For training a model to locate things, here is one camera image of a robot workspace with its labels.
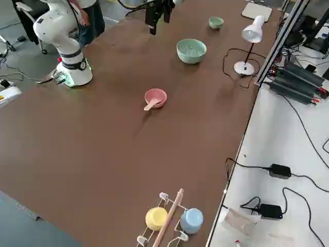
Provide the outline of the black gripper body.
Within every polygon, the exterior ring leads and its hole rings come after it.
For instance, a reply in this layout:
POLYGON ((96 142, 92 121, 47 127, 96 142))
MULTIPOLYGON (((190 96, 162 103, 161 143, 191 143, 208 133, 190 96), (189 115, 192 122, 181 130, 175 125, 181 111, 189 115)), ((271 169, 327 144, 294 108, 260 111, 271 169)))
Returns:
POLYGON ((151 0, 147 1, 147 5, 153 8, 161 8, 167 5, 167 0, 151 0))

